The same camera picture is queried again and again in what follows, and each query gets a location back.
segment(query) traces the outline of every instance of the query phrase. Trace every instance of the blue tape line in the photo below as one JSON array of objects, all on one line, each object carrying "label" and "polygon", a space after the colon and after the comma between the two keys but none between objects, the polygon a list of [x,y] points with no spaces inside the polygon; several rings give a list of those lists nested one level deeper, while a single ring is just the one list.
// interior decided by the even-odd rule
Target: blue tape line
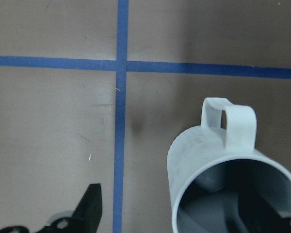
[{"label": "blue tape line", "polygon": [[122,232],[128,16],[129,16],[129,0],[118,0],[114,186],[113,186],[113,233]]},{"label": "blue tape line", "polygon": [[230,76],[246,76],[260,78],[291,79],[291,69],[285,68],[247,67],[247,66],[192,64],[192,63],[128,61],[127,71],[230,75]]},{"label": "blue tape line", "polygon": [[116,61],[0,56],[0,66],[116,71]]}]

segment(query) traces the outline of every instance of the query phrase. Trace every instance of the floor tile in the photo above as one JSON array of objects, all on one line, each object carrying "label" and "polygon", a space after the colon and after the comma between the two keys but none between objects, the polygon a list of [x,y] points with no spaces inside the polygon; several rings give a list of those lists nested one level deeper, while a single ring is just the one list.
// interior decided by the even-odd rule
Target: floor tile
[{"label": "floor tile", "polygon": [[130,1],[128,57],[291,68],[291,0]]},{"label": "floor tile", "polygon": [[0,67],[0,228],[36,232],[101,183],[112,232],[115,73]]},{"label": "floor tile", "polygon": [[116,59],[117,1],[0,0],[0,55]]}]

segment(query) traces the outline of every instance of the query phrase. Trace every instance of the scuff mark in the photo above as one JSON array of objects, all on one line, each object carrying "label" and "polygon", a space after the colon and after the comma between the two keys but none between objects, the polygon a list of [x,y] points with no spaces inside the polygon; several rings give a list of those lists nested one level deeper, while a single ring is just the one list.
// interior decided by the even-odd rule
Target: scuff mark
[{"label": "scuff mark", "polygon": [[170,80],[168,80],[168,78],[165,75],[163,75],[163,78],[166,80],[166,82],[170,84],[170,86],[175,87],[174,84]]},{"label": "scuff mark", "polygon": [[115,106],[114,103],[99,103],[99,104],[93,104],[92,107],[100,107],[100,108],[109,108]]},{"label": "scuff mark", "polygon": [[78,133],[77,135],[88,143],[94,143],[92,140],[88,139],[87,137],[83,136],[82,134]]},{"label": "scuff mark", "polygon": [[49,6],[52,4],[53,0],[50,0],[47,4],[47,6],[45,7],[45,11],[44,11],[44,15],[47,13]]}]

